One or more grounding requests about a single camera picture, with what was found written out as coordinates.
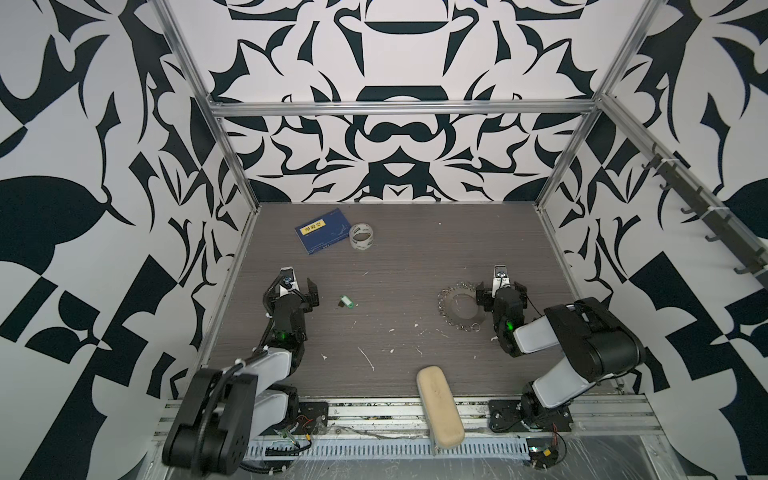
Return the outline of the green key tag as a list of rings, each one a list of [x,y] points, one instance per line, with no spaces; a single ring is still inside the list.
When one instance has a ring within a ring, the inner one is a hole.
[[[348,296],[342,295],[339,298],[338,306],[352,309],[352,308],[355,308],[357,304],[353,300],[351,300]]]

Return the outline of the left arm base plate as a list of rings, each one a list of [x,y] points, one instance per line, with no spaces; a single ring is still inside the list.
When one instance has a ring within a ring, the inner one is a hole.
[[[291,434],[299,435],[321,433],[327,427],[329,407],[326,401],[302,401],[290,405],[285,429]]]

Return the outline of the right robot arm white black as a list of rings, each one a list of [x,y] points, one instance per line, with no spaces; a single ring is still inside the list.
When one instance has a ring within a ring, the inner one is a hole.
[[[497,265],[492,286],[478,284],[475,299],[492,314],[497,341],[506,354],[517,358],[553,347],[563,353],[547,373],[526,384],[518,401],[489,402],[489,428],[494,433],[567,430],[573,400],[645,362],[640,339],[593,297],[548,307],[528,322],[527,288],[510,280],[506,266]]]

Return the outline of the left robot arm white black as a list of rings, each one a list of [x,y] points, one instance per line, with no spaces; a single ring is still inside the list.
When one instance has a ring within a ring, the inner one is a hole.
[[[298,394],[281,382],[301,363],[305,315],[319,302],[312,280],[302,291],[295,270],[280,269],[263,294],[268,323],[251,355],[194,374],[163,445],[165,466],[197,478],[231,475],[243,466],[252,437],[295,424]]]

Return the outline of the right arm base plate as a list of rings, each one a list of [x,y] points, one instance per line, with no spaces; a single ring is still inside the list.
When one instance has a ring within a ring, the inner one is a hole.
[[[492,399],[488,402],[488,428],[493,433],[570,432],[570,404],[555,408],[540,405],[533,397],[520,400]]]

